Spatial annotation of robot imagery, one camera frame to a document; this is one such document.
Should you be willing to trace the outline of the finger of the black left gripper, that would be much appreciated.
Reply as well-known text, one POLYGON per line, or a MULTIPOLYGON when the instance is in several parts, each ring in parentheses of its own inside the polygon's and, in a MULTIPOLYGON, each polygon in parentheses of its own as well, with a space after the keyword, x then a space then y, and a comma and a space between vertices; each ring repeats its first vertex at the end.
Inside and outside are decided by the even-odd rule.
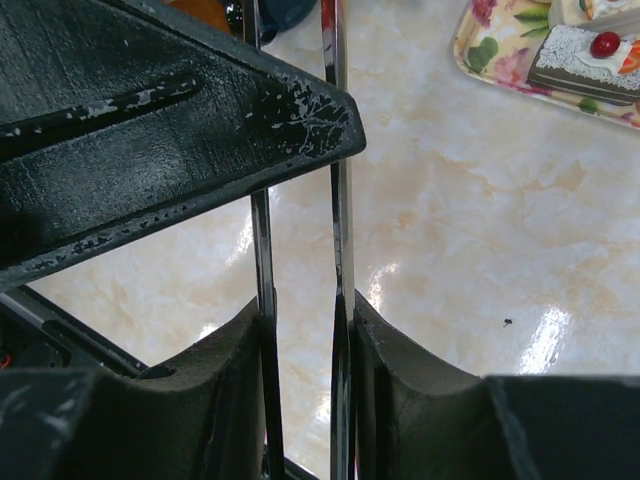
POLYGON ((5 1, 1 287, 365 145, 348 93, 159 1, 5 1))

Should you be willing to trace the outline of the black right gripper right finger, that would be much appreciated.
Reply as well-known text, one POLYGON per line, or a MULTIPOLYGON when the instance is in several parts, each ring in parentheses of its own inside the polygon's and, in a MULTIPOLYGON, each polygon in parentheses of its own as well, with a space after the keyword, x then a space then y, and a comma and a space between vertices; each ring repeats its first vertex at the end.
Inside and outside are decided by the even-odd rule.
POLYGON ((362 479, 635 479, 635 376, 467 373, 356 300, 362 479))

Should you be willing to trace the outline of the stainless steel food tongs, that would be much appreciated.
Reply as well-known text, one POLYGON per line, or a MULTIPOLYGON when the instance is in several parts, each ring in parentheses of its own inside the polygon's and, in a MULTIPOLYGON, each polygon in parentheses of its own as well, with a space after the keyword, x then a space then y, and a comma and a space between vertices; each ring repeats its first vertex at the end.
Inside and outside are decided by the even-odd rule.
MULTIPOLYGON (((342 1, 321 3, 325 79, 345 90, 347 47, 342 1)), ((331 195, 336 268, 336 300, 331 375, 331 477, 355 474, 355 407, 351 357, 351 328, 355 311, 351 165, 343 159, 331 165, 331 195)), ((262 334, 262 377, 266 414, 269 475, 285 477, 284 440, 276 340, 276 296, 272 261, 270 205, 266 189, 251 195, 258 306, 262 334)))

